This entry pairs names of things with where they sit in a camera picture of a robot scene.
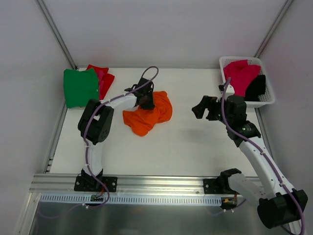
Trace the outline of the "orange t shirt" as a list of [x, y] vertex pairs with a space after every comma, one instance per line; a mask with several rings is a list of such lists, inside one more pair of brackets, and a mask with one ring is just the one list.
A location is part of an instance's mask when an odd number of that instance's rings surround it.
[[123, 111], [124, 124], [138, 136], [147, 135], [156, 124], [167, 122], [173, 114], [173, 107], [165, 91], [153, 92], [155, 107], [144, 110], [138, 107], [135, 111]]

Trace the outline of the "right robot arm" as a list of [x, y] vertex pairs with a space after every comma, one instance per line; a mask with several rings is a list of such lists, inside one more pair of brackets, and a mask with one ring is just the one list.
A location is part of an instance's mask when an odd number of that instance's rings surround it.
[[239, 169], [232, 168], [222, 171], [208, 188], [242, 195], [256, 206], [261, 222], [268, 229], [299, 221], [299, 233], [303, 235], [303, 212], [308, 196], [304, 190], [295, 189], [271, 158], [258, 128], [247, 120], [244, 99], [236, 95], [228, 98], [205, 95], [192, 112], [201, 119], [205, 111], [208, 111], [208, 121], [220, 121], [225, 125], [228, 137], [247, 157], [262, 184], [254, 184]]

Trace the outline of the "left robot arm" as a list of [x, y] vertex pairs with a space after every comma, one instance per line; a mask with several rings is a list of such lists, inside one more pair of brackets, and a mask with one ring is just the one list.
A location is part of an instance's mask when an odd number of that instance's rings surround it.
[[102, 142], [108, 137], [113, 115], [134, 107], [152, 110], [154, 84], [152, 80], [140, 78], [137, 84], [124, 90], [122, 95], [103, 101], [88, 101], [78, 123], [78, 130], [85, 142], [85, 166], [81, 175], [87, 177], [85, 185], [92, 191], [102, 186]]

